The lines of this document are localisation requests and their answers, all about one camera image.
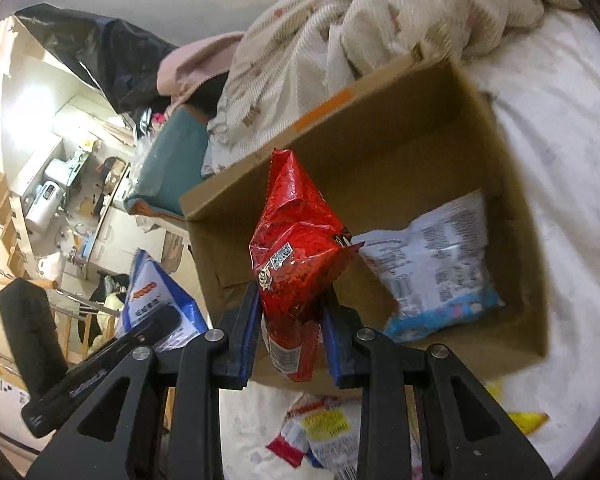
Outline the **red snack bag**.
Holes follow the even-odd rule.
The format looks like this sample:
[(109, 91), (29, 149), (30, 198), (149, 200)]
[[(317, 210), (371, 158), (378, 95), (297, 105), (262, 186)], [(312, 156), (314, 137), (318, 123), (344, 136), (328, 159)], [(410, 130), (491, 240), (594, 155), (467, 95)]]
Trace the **red snack bag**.
[(317, 298), (361, 247), (351, 242), (348, 229), (294, 152), (274, 151), (249, 255), (260, 289), (268, 355), (292, 382), (312, 378), (324, 315)]

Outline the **white red snack packet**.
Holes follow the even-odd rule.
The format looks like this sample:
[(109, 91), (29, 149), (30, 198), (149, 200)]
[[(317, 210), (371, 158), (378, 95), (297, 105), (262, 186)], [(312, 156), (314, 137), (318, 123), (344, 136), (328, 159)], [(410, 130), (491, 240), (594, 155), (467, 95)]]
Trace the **white red snack packet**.
[(356, 479), (361, 406), (361, 399), (302, 394), (266, 448), (291, 467), (308, 460), (335, 479)]

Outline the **white rice cooker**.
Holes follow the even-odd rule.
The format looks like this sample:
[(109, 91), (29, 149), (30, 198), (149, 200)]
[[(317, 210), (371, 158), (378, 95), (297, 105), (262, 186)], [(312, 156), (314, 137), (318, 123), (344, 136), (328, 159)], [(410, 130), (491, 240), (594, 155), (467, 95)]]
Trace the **white rice cooker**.
[(44, 234), (65, 197), (64, 189), (54, 181), (46, 181), (27, 212), (27, 229)]

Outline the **yellow snack packet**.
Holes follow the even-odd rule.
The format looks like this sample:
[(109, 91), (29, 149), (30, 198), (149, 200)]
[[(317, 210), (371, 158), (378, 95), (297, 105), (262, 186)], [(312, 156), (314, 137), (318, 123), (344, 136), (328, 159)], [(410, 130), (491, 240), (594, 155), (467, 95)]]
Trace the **yellow snack packet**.
[[(484, 386), (486, 391), (498, 401), (498, 404), (504, 406), (504, 389), (501, 379), (486, 382)], [(525, 436), (530, 436), (550, 421), (550, 416), (540, 412), (507, 411), (507, 415)]]

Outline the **teal headboard cushion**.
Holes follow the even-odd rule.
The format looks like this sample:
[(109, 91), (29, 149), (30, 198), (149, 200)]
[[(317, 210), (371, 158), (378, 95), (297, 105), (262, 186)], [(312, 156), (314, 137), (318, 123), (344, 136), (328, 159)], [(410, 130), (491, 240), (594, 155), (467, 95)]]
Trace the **teal headboard cushion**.
[(153, 138), (143, 138), (123, 200), (128, 214), (183, 221), (180, 198), (204, 180), (208, 119), (190, 104), (178, 106)]

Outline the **brown cardboard box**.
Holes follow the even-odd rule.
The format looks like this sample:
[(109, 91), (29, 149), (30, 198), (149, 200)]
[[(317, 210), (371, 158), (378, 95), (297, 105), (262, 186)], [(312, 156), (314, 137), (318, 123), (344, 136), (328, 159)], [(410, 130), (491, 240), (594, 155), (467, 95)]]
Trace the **brown cardboard box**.
[(248, 244), (272, 151), (297, 155), (353, 234), (397, 230), (472, 191), (486, 199), (486, 265), (503, 307), (442, 330), (479, 378), (507, 375), (548, 351), (544, 258), (521, 174), (486, 99), (453, 62), (396, 60), (358, 80), (240, 162), (182, 196), (204, 304), (213, 321), (251, 280)]

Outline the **pink garment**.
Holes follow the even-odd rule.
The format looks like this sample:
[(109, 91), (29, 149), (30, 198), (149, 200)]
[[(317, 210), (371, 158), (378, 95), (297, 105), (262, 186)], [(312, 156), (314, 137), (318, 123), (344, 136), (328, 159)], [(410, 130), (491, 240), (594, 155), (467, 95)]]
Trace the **pink garment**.
[(243, 32), (227, 32), (176, 48), (160, 63), (157, 91), (174, 106), (185, 103), (203, 84), (232, 66)]

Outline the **black plastic bag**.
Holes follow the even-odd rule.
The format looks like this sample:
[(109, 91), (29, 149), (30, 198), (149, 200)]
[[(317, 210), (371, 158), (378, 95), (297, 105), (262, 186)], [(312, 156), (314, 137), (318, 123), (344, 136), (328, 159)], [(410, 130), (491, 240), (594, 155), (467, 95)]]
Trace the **black plastic bag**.
[(100, 91), (119, 114), (158, 99), (157, 74), (173, 44), (121, 18), (47, 3), (16, 18), (31, 36), (83, 82)]

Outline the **checkered beige quilt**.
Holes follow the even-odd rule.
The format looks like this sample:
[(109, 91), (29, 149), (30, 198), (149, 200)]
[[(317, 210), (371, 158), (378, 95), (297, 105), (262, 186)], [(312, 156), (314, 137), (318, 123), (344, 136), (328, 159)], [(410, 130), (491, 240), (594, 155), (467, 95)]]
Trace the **checkered beige quilt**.
[(539, 25), (547, 6), (576, 10), (579, 1), (279, 0), (239, 41), (201, 172), (234, 165), (396, 58), (486, 55), (509, 29)]

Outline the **white floral bed sheet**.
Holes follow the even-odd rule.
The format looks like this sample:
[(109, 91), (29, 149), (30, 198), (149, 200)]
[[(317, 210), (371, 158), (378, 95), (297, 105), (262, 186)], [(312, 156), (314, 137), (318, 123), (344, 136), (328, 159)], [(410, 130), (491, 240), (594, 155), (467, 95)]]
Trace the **white floral bed sheet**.
[(544, 258), (548, 351), (498, 378), (506, 410), (550, 416), (530, 440), (566, 474), (592, 457), (600, 421), (600, 33), (581, 11), (550, 9), (483, 58), (424, 65), (443, 60), (486, 99), (521, 174)]

